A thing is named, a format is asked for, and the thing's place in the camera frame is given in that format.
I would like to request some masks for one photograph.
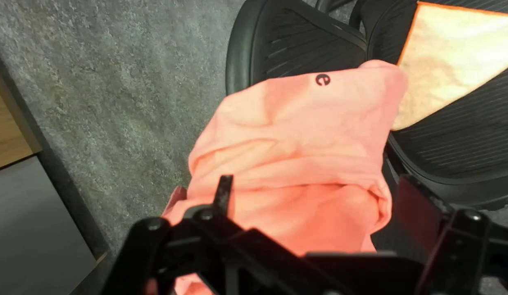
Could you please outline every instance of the floor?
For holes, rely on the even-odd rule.
[[[0,2],[0,57],[47,138],[50,165],[68,174],[61,185],[78,188],[76,205],[92,215],[84,223],[110,252],[137,220],[163,211],[173,187],[187,185],[186,159],[225,95],[242,3]],[[508,208],[496,220],[508,224]]]

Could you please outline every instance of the gray carpet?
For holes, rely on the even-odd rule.
[[[112,251],[189,182],[242,3],[0,0],[0,57]]]

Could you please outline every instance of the black chair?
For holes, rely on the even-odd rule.
[[[248,0],[230,39],[228,93],[271,77],[397,62],[415,0],[358,0],[350,24],[301,0]],[[508,0],[438,0],[508,13]],[[453,206],[508,203],[508,70],[422,123],[392,133],[387,174],[414,175]]]

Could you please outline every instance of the pink garment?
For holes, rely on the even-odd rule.
[[[391,220],[384,146],[407,88],[381,61],[360,69],[273,79],[230,95],[197,141],[189,198],[166,213],[212,203],[219,179],[235,174],[230,218],[289,251],[374,251],[371,234]],[[196,277],[179,293],[210,293]]]

